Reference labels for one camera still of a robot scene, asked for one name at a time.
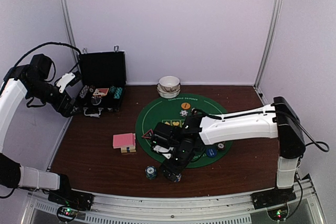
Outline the orange round button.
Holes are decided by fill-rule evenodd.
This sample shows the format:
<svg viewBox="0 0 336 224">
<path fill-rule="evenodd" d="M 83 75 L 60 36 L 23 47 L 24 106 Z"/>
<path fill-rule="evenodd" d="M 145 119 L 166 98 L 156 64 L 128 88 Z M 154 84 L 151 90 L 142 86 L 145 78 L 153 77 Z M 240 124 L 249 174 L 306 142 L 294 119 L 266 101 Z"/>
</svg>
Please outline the orange round button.
<svg viewBox="0 0 336 224">
<path fill-rule="evenodd" d="M 187 102 L 184 102 L 184 103 L 181 104 L 181 108 L 183 110 L 188 110 L 188 109 L 191 108 L 191 105 L 189 103 L 187 103 Z"/>
</svg>

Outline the teal chip stack in case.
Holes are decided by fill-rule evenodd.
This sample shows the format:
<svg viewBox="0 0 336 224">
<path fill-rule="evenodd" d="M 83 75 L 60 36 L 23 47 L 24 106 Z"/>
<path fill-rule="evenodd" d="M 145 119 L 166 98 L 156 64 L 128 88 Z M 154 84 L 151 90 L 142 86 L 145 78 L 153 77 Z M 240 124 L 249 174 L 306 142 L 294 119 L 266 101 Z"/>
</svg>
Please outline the teal chip stack in case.
<svg viewBox="0 0 336 224">
<path fill-rule="evenodd" d="M 123 94 L 123 87 L 116 87 L 113 93 L 113 98 L 116 100 L 120 100 Z"/>
</svg>

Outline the aluminium front rail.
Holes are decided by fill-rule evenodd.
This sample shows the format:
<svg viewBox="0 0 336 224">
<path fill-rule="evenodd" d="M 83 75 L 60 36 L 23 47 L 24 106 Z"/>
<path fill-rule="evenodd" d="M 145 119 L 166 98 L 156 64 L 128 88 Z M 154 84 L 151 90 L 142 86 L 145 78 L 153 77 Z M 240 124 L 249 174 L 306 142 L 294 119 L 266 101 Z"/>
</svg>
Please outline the aluminium front rail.
<svg viewBox="0 0 336 224">
<path fill-rule="evenodd" d="M 95 194 L 89 211 L 70 223 L 277 223 L 271 216 L 288 207 L 284 223 L 326 223 L 310 178 L 295 183 L 296 199 L 256 209 L 251 193 L 191 198 L 141 198 Z"/>
</svg>

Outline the pink playing card deck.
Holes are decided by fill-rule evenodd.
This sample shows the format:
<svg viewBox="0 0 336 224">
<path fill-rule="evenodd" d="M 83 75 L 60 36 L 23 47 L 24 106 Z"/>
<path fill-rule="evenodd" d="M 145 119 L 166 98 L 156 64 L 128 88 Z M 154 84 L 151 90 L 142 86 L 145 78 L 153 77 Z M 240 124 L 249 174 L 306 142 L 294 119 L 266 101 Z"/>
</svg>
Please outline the pink playing card deck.
<svg viewBox="0 0 336 224">
<path fill-rule="evenodd" d="M 116 134 L 112 138 L 112 146 L 116 148 L 127 148 L 135 146 L 135 134 L 134 133 L 125 133 L 125 134 Z"/>
</svg>

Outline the blue round dealer button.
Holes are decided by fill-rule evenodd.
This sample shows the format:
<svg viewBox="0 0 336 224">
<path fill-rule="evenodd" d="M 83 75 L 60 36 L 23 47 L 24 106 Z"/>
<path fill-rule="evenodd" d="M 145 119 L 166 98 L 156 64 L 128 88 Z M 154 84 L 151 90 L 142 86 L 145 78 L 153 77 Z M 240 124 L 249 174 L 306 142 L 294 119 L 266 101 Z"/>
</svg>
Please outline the blue round dealer button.
<svg viewBox="0 0 336 224">
<path fill-rule="evenodd" d="M 217 155 L 217 150 L 215 148 L 208 148 L 206 150 L 206 155 L 209 158 L 214 158 Z"/>
</svg>

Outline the light blue chip stack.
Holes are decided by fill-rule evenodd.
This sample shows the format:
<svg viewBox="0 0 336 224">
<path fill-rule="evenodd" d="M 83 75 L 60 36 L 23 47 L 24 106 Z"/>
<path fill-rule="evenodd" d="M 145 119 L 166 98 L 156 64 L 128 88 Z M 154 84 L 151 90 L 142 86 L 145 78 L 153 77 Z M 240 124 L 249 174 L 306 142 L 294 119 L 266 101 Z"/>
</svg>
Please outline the light blue chip stack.
<svg viewBox="0 0 336 224">
<path fill-rule="evenodd" d="M 182 178 L 182 174 L 178 174 L 176 179 L 175 179 L 175 182 L 180 182 L 181 181 L 181 178 Z"/>
</svg>

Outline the left aluminium post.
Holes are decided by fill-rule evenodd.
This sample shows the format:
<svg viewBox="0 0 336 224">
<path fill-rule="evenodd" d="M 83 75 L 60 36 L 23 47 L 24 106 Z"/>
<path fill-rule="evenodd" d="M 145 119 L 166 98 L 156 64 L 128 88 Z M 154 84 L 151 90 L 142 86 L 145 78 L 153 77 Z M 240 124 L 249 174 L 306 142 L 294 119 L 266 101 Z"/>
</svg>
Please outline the left aluminium post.
<svg viewBox="0 0 336 224">
<path fill-rule="evenodd" d="M 64 23 L 65 23 L 65 30 L 67 34 L 68 43 L 72 46 L 75 46 L 76 43 L 75 43 L 73 31 L 72 31 L 67 0 L 60 0 L 60 4 L 61 4 Z"/>
</svg>

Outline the upper white ceramic bowl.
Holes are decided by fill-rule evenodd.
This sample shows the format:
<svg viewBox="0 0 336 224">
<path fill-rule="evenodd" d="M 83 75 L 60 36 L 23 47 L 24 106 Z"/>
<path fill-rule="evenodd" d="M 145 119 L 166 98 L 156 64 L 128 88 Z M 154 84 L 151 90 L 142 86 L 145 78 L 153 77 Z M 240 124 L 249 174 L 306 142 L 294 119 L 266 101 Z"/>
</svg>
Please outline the upper white ceramic bowl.
<svg viewBox="0 0 336 224">
<path fill-rule="evenodd" d="M 180 79 L 175 76 L 165 76 L 159 79 L 159 85 L 164 90 L 176 90 L 180 85 Z"/>
</svg>

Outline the dark blue chip stack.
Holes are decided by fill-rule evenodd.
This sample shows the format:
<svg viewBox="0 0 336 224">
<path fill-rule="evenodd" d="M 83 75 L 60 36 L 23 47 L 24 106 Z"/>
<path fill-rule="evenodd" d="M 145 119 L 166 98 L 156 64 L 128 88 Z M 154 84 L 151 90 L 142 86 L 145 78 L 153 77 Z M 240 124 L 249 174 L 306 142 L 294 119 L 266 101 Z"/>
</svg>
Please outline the dark blue chip stack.
<svg viewBox="0 0 336 224">
<path fill-rule="evenodd" d="M 147 179 L 155 179 L 157 177 L 157 170 L 154 166 L 147 166 L 145 169 Z"/>
</svg>

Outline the aluminium post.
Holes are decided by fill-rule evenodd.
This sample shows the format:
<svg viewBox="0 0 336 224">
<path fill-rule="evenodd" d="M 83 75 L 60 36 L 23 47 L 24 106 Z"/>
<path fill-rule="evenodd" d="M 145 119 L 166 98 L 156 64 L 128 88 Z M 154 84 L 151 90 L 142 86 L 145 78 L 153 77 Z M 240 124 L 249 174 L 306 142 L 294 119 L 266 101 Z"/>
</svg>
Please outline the aluminium post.
<svg viewBox="0 0 336 224">
<path fill-rule="evenodd" d="M 278 20 L 279 20 L 279 17 L 280 17 L 282 4 L 283 4 L 283 0 L 274 0 L 272 13 L 271 13 L 270 24 L 269 24 L 269 29 L 268 29 L 268 33 L 267 33 L 267 37 L 266 37 L 266 42 L 265 42 L 264 50 L 263 50 L 263 53 L 262 53 L 262 58 L 261 58 L 261 62 L 260 62 L 260 65 L 259 65 L 259 69 L 258 69 L 258 72 L 257 72 L 257 77 L 256 77 L 255 82 L 254 82 L 254 88 L 256 90 L 260 90 L 262 77 L 263 77 L 264 72 L 266 70 L 266 66 L 267 66 L 269 56 L 270 56 L 272 44 L 274 42 L 276 28 L 277 28 Z"/>
<path fill-rule="evenodd" d="M 60 0 L 60 4 L 61 4 L 64 23 L 65 23 L 65 30 L 67 34 L 68 43 L 72 46 L 75 46 L 76 43 L 75 43 L 73 31 L 72 31 L 67 0 Z"/>
</svg>

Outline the white ceramic bowl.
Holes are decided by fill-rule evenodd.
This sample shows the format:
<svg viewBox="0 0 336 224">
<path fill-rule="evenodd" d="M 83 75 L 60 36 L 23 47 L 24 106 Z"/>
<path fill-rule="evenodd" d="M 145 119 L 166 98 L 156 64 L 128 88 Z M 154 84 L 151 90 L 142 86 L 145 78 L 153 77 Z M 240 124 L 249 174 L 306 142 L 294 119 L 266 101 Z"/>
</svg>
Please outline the white ceramic bowl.
<svg viewBox="0 0 336 224">
<path fill-rule="evenodd" d="M 172 98 L 176 98 L 179 95 L 181 91 L 181 86 L 179 85 L 176 90 L 168 92 L 168 91 L 165 91 L 160 84 L 158 84 L 156 90 L 160 97 L 165 98 L 165 99 L 172 99 Z"/>
<path fill-rule="evenodd" d="M 159 79 L 159 85 L 164 90 L 176 90 L 180 85 L 180 79 L 175 76 L 165 76 Z"/>
</svg>

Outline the black red triangle all-in marker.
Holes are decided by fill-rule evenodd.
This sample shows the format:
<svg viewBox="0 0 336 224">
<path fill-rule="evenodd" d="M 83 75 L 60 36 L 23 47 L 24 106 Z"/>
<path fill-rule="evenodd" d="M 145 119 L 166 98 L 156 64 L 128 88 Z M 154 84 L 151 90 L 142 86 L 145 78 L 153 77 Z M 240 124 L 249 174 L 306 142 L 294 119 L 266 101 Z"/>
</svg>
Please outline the black red triangle all-in marker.
<svg viewBox="0 0 336 224">
<path fill-rule="evenodd" d="M 144 133 L 142 135 L 141 138 L 145 139 L 145 140 L 150 140 L 153 136 L 153 130 L 152 129 L 149 129 L 146 133 Z"/>
</svg>

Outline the right aluminium post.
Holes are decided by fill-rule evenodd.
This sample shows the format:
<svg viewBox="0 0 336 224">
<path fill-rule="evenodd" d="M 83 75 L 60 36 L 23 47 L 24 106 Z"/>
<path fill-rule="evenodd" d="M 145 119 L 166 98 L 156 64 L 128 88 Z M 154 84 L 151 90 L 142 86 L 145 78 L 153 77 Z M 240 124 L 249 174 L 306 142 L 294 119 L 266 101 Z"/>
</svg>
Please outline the right aluminium post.
<svg viewBox="0 0 336 224">
<path fill-rule="evenodd" d="M 260 65 L 259 65 L 259 69 L 258 69 L 258 72 L 257 72 L 257 77 L 256 77 L 255 82 L 254 82 L 254 88 L 256 90 L 260 90 L 262 77 L 263 77 L 264 72 L 266 70 L 266 66 L 267 66 L 269 56 L 270 56 L 272 44 L 274 42 L 276 28 L 277 28 L 278 20 L 279 20 L 279 17 L 280 17 L 282 4 L 283 4 L 283 0 L 274 0 L 272 13 L 271 13 L 270 24 L 269 24 L 269 29 L 268 29 L 268 33 L 267 33 L 267 37 L 266 37 L 266 42 L 265 42 L 264 50 L 263 50 L 263 53 L 262 53 L 262 58 L 261 58 L 261 62 L 260 62 Z"/>
</svg>

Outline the cards in case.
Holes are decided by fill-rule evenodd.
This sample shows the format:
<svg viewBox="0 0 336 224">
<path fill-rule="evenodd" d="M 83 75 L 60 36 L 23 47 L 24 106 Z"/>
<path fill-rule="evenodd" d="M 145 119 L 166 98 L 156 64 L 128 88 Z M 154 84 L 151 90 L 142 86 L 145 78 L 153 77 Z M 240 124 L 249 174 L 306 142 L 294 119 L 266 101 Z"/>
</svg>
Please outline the cards in case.
<svg viewBox="0 0 336 224">
<path fill-rule="evenodd" d="M 109 88 L 97 88 L 95 89 L 92 95 L 96 97 L 103 97 L 103 96 L 106 96 L 108 93 L 109 93 Z"/>
</svg>

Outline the gold blue card box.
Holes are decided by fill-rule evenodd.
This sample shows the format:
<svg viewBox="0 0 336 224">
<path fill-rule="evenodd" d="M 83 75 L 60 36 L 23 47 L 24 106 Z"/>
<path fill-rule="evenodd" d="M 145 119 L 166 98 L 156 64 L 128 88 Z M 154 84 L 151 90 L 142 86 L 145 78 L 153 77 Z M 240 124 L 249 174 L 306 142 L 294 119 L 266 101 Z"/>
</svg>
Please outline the gold blue card box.
<svg viewBox="0 0 336 224">
<path fill-rule="evenodd" d="M 136 140 L 135 134 L 126 134 L 123 138 L 122 145 L 120 147 L 121 153 L 134 153 L 136 152 Z"/>
</svg>

